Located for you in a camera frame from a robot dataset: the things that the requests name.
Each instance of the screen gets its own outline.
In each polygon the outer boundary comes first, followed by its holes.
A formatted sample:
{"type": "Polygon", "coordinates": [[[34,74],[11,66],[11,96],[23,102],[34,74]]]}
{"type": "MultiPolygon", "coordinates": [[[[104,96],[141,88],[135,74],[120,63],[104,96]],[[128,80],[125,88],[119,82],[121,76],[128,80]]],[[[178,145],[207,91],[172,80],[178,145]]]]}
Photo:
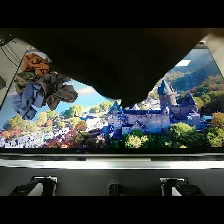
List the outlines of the screen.
{"type": "Polygon", "coordinates": [[[0,147],[126,148],[127,153],[222,147],[223,102],[223,76],[207,48],[192,49],[147,99],[127,108],[55,73],[48,56],[32,50],[0,110],[0,147]]]}

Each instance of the pile of clothes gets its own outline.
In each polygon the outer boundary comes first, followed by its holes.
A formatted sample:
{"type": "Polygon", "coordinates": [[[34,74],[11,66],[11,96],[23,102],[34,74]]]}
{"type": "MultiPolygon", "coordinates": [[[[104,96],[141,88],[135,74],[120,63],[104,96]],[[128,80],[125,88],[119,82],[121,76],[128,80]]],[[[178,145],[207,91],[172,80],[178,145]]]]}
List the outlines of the pile of clothes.
{"type": "Polygon", "coordinates": [[[37,54],[24,57],[22,72],[15,76],[16,92],[13,108],[24,120],[32,120],[36,110],[32,105],[41,108],[46,104],[55,110],[60,101],[73,103],[78,93],[72,85],[66,85],[71,79],[54,72],[48,59],[37,54]]]}

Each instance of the blue cloth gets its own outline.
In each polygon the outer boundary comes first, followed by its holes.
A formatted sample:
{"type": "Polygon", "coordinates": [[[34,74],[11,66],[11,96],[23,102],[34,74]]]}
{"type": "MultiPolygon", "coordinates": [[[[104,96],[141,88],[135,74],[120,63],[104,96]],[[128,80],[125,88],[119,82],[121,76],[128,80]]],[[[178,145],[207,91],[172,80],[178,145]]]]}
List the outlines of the blue cloth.
{"type": "Polygon", "coordinates": [[[44,102],[44,91],[37,82],[29,82],[22,95],[13,97],[13,108],[24,120],[32,120],[37,111],[32,105],[41,108],[44,102]]]}

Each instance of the brown cloth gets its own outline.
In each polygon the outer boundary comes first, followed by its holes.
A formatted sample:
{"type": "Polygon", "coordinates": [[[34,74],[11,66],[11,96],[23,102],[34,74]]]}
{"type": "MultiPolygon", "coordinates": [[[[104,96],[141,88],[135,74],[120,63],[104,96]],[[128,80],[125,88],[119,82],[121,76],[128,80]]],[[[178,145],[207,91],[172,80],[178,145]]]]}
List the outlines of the brown cloth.
{"type": "Polygon", "coordinates": [[[24,56],[22,71],[35,72],[41,78],[51,73],[51,67],[48,59],[43,59],[39,55],[32,53],[24,56]]]}
{"type": "Polygon", "coordinates": [[[21,95],[28,82],[36,82],[38,79],[34,72],[21,72],[16,74],[14,79],[16,92],[21,95]]]}
{"type": "Polygon", "coordinates": [[[41,79],[40,84],[45,93],[45,101],[51,110],[55,110],[60,101],[73,103],[78,93],[72,85],[63,85],[71,79],[61,74],[47,74],[41,79]]]}

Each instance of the castle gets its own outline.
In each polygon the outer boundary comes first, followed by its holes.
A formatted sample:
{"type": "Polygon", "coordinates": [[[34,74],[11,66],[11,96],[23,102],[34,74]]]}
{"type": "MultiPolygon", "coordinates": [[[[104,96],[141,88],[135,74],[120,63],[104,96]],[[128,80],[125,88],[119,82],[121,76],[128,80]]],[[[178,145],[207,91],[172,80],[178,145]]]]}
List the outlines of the castle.
{"type": "Polygon", "coordinates": [[[177,104],[177,93],[163,80],[158,87],[158,95],[160,110],[140,110],[137,105],[122,109],[116,101],[107,115],[108,132],[113,132],[115,138],[134,130],[161,133],[178,122],[200,128],[200,114],[197,113],[197,104],[190,92],[177,104]]]}

